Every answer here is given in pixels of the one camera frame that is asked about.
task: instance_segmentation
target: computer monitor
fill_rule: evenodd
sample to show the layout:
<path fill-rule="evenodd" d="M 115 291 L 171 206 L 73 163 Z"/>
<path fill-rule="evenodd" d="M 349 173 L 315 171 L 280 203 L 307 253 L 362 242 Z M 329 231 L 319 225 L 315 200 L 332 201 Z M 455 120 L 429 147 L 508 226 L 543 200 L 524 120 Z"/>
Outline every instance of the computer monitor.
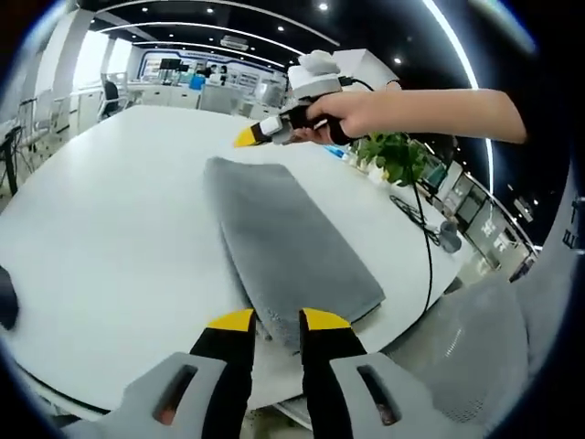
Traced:
<path fill-rule="evenodd" d="M 180 66 L 181 66 L 180 59 L 163 58 L 161 59 L 160 70 L 178 70 Z"/>

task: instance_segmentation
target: potted plant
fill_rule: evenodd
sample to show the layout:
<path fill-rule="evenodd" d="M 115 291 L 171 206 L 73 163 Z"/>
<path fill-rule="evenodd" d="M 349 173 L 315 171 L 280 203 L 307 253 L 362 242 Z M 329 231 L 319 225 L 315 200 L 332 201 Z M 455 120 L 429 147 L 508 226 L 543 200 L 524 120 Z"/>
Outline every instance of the potted plant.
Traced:
<path fill-rule="evenodd" d="M 414 185 L 427 163 L 427 152 L 418 140 L 404 133 L 372 133 L 352 145 L 358 168 L 374 164 L 383 179 L 400 187 Z"/>

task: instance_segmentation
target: folded gray cloth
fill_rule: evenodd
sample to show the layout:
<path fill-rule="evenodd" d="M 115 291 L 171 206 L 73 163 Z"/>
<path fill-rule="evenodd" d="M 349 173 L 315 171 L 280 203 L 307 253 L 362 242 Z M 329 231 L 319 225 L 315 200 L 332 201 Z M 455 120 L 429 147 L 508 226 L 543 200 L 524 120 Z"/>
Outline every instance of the folded gray cloth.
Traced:
<path fill-rule="evenodd" d="M 205 170 L 229 257 L 269 334 L 299 350 L 299 310 L 350 322 L 384 300 L 378 282 L 282 165 L 214 157 Z"/>

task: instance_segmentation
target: ceiling light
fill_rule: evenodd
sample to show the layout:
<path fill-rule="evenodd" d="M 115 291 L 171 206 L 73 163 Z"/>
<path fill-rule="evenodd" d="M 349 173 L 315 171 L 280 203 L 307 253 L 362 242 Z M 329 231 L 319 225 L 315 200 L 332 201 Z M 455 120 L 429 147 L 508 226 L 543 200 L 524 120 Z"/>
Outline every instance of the ceiling light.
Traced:
<path fill-rule="evenodd" d="M 441 29 L 449 39 L 449 42 L 453 46 L 455 53 L 457 53 L 457 58 L 459 58 L 459 61 L 463 66 L 465 76 L 467 76 L 467 80 L 469 81 L 471 88 L 473 90 L 478 90 L 479 84 L 477 82 L 477 79 L 475 78 L 475 73 L 473 72 L 472 64 L 467 58 L 467 54 L 465 53 L 465 50 L 463 50 L 461 41 L 459 41 L 459 38 L 457 38 L 457 34 L 455 34 L 455 31 L 452 29 L 451 25 L 449 24 L 449 21 L 447 21 L 447 18 L 445 18 L 441 10 L 437 7 L 437 5 L 434 4 L 432 0 L 422 0 L 422 3 L 425 6 L 427 6 L 427 9 L 429 9 L 432 16 L 435 18 L 435 20 L 437 20 L 437 23 L 439 23 L 439 26 L 441 26 Z M 489 172 L 488 177 L 490 184 L 489 187 L 490 194 L 494 194 L 494 150 L 492 148 L 492 141 L 490 139 L 485 139 L 485 151 L 487 153 L 487 167 Z"/>
<path fill-rule="evenodd" d="M 108 12 L 108 11 L 112 11 L 113 9 L 118 9 L 120 7 L 125 7 L 129 4 L 139 4 L 139 3 L 145 3 L 146 0 L 132 0 L 132 1 L 125 1 L 125 2 L 109 2 L 109 3 L 115 3 L 115 5 L 111 5 L 111 6 L 106 6 L 98 11 L 96 11 L 98 14 L 102 13 L 102 12 Z M 235 7 L 242 7 L 244 9 L 248 9 L 254 12 L 259 12 L 261 14 L 265 14 L 267 16 L 273 16 L 275 18 L 278 18 L 279 20 L 282 21 L 287 21 L 297 27 L 300 27 L 306 31 L 311 32 L 314 35 L 317 35 L 319 38 L 322 38 L 328 42 L 330 42 L 331 44 L 333 44 L 334 46 L 341 46 L 341 43 L 339 41 L 335 41 L 334 39 L 328 37 L 327 35 L 322 34 L 321 32 L 319 32 L 318 30 L 313 29 L 312 27 L 308 27 L 307 25 L 304 25 L 303 23 L 299 23 L 298 21 L 295 21 L 287 16 L 281 16 L 280 14 L 276 14 L 272 11 L 263 9 L 261 7 L 257 7 L 257 6 L 252 6 L 252 5 L 243 5 L 239 2 L 232 2 L 229 0 L 209 0 L 209 3 L 220 3 L 220 4 L 225 4 L 225 5 L 230 5 L 230 6 L 235 6 Z"/>
<path fill-rule="evenodd" d="M 286 48 L 287 50 L 290 50 L 291 52 L 294 52 L 297 55 L 304 55 L 304 52 L 302 52 L 301 50 L 297 50 L 296 48 L 291 48 L 291 47 L 287 46 L 286 44 L 279 43 L 278 41 L 274 41 L 273 39 L 261 37 L 260 35 L 251 34 L 249 32 L 244 32 L 243 30 L 232 29 L 230 27 L 206 25 L 204 23 L 187 23 L 184 21 L 148 21 L 148 22 L 144 22 L 144 23 L 131 23 L 128 25 L 107 27 L 105 29 L 98 30 L 97 32 L 99 34 L 101 34 L 104 32 L 110 32 L 111 30 L 126 29 L 128 27 L 142 27 L 142 26 L 191 26 L 191 27 L 205 27 L 207 29 L 223 30 L 226 32 L 232 32 L 234 34 L 240 34 L 240 35 L 243 35 L 245 37 L 257 38 L 257 39 L 260 39 L 262 41 L 266 41 L 267 43 L 274 44 L 275 46 L 280 46 L 281 48 Z"/>
<path fill-rule="evenodd" d="M 233 50 L 231 48 L 221 48 L 220 46 L 210 46 L 209 44 L 199 44 L 199 43 L 186 43 L 186 42 L 179 42 L 179 41 L 158 41 L 158 44 L 161 45 L 167 45 L 167 46 L 193 46 L 196 48 L 211 48 L 211 49 L 215 49 L 215 50 L 223 50 L 224 52 L 230 52 L 230 53 L 237 53 L 238 55 L 246 55 L 249 58 L 254 58 L 254 59 L 259 59 L 260 61 L 264 61 L 264 62 L 270 62 L 271 64 L 274 64 L 276 66 L 279 67 L 284 67 L 280 62 L 276 62 L 273 61 L 271 59 L 266 59 L 263 57 L 259 57 L 257 55 L 252 55 L 251 53 L 244 53 L 241 52 L 239 50 Z M 147 45 L 147 44 L 153 44 L 152 41 L 141 41 L 138 43 L 134 43 L 135 46 L 143 46 L 143 45 Z"/>

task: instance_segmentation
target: white table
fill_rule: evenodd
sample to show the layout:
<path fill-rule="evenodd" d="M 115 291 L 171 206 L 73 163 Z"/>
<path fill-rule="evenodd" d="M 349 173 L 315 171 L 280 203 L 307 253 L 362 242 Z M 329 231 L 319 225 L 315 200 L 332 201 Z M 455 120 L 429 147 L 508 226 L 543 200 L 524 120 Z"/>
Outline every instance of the white table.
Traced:
<path fill-rule="evenodd" d="M 232 148 L 249 123 L 133 107 L 72 139 L 27 180 L 0 215 L 0 264 L 21 305 L 5 342 L 22 368 L 71 398 L 114 409 L 129 382 L 190 350 L 211 319 L 244 307 L 202 187 L 213 155 L 284 164 L 355 249 L 386 294 L 356 325 L 368 351 L 419 317 L 429 281 L 423 234 L 386 189 L 313 144 Z M 430 223 L 442 221 L 425 210 Z M 470 249 L 431 250 L 433 303 Z M 251 409 L 302 392 L 299 356 L 275 342 L 257 341 L 253 376 L 261 379 Z"/>

